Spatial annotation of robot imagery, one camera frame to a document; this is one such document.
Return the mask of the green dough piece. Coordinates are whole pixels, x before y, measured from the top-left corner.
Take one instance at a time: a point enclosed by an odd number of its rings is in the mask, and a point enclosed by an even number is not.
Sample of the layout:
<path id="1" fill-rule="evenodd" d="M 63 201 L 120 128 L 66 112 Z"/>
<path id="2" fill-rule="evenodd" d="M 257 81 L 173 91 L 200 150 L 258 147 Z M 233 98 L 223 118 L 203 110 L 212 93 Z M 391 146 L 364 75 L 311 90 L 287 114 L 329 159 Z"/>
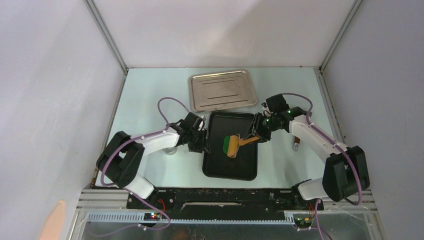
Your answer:
<path id="1" fill-rule="evenodd" d="M 226 136 L 223 140 L 223 146 L 222 146 L 222 150 L 225 154 L 228 153 L 228 149 L 229 149 L 229 144 L 230 144 L 230 136 Z"/>

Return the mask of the wooden dough roller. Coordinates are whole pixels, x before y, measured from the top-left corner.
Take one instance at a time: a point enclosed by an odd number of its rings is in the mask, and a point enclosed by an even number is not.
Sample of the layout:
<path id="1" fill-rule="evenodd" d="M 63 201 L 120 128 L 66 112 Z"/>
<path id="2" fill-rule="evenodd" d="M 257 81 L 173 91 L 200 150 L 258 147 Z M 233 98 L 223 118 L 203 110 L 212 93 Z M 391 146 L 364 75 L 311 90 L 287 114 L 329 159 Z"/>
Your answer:
<path id="1" fill-rule="evenodd" d="M 240 135 L 230 135 L 230 142 L 228 147 L 228 153 L 226 154 L 229 158 L 235 158 L 237 156 L 239 147 L 257 142 L 260 138 L 253 136 L 247 139 L 240 138 Z"/>

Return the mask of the black plastic tray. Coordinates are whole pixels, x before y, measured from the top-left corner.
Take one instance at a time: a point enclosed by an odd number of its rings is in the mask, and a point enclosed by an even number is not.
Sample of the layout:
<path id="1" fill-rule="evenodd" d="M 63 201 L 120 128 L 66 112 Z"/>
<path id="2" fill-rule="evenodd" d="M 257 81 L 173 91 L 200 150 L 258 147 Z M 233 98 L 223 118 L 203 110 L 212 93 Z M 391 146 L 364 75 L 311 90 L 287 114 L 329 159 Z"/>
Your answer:
<path id="1" fill-rule="evenodd" d="M 258 145 L 241 145 L 253 122 L 254 114 L 214 111 L 210 114 L 207 139 L 209 151 L 204 153 L 202 171 L 211 178 L 252 181 L 258 171 Z"/>

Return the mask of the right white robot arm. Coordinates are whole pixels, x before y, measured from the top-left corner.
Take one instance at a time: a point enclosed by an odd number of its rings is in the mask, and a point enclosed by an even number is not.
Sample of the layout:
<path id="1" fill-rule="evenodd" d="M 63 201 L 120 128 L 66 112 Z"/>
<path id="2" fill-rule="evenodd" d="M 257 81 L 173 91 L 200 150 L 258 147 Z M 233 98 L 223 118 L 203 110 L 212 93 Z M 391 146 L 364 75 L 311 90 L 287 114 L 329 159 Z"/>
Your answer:
<path id="1" fill-rule="evenodd" d="M 269 115 L 255 114 L 247 133 L 258 137 L 259 143 L 271 140 L 272 132 L 284 130 L 304 142 L 324 163 L 321 178 L 306 180 L 294 186 L 291 204 L 304 209 L 311 200 L 329 198 L 345 200 L 370 186 L 366 155 L 359 146 L 349 147 L 316 126 L 308 113 L 293 107 Z"/>

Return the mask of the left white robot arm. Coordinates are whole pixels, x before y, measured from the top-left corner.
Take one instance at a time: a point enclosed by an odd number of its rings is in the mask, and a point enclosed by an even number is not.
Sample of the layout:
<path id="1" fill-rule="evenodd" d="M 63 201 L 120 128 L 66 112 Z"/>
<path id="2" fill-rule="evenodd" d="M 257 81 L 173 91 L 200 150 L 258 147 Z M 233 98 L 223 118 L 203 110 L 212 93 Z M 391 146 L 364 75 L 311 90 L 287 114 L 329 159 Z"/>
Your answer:
<path id="1" fill-rule="evenodd" d="M 190 152 L 209 151 L 204 116 L 189 112 L 164 130 L 145 135 L 131 136 L 119 131 L 100 154 L 96 167 L 112 185 L 139 196 L 138 201 L 145 208 L 153 208 L 158 194 L 156 187 L 139 173 L 142 158 L 182 145 L 187 145 Z"/>

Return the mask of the silver metal tray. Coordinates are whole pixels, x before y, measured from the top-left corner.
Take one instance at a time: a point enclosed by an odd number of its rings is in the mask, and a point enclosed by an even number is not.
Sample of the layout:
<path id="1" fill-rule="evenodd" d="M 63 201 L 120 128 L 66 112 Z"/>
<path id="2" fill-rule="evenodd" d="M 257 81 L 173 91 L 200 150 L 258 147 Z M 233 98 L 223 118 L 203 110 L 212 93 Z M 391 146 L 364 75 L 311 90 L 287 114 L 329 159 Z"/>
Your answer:
<path id="1" fill-rule="evenodd" d="M 195 74 L 188 78 L 190 107 L 194 112 L 211 112 L 257 104 L 258 99 L 246 69 Z"/>

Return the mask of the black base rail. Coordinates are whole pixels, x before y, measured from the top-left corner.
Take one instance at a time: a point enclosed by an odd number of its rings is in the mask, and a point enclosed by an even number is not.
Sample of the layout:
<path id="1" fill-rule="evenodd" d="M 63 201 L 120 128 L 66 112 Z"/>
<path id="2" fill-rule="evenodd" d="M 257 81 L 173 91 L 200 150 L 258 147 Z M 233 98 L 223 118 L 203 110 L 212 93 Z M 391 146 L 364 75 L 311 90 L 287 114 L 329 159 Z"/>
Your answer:
<path id="1" fill-rule="evenodd" d="M 294 188 L 158 187 L 146 199 L 172 220 L 284 221 L 290 211 L 312 211 Z"/>

